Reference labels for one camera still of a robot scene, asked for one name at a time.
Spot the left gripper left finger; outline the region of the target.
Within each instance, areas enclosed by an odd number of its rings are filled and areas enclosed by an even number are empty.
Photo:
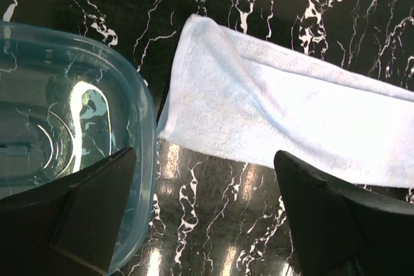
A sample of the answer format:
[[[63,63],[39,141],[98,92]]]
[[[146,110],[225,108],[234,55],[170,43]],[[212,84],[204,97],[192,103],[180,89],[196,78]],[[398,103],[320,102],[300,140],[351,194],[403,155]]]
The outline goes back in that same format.
[[[133,148],[1,199],[2,275],[105,275],[136,167]]]

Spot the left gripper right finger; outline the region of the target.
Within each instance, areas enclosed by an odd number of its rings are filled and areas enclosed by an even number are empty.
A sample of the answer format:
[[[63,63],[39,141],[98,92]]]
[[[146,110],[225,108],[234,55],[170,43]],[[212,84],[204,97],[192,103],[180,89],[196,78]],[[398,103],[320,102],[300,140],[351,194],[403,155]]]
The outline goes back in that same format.
[[[303,275],[412,275],[413,205],[274,157]]]

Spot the light blue towel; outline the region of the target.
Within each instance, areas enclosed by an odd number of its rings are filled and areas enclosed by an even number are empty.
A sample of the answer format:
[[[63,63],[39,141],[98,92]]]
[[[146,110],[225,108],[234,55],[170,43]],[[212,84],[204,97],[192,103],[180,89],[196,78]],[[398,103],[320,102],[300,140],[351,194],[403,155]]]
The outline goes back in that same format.
[[[190,16],[158,135],[272,167],[287,151],[354,184],[413,186],[413,93]]]

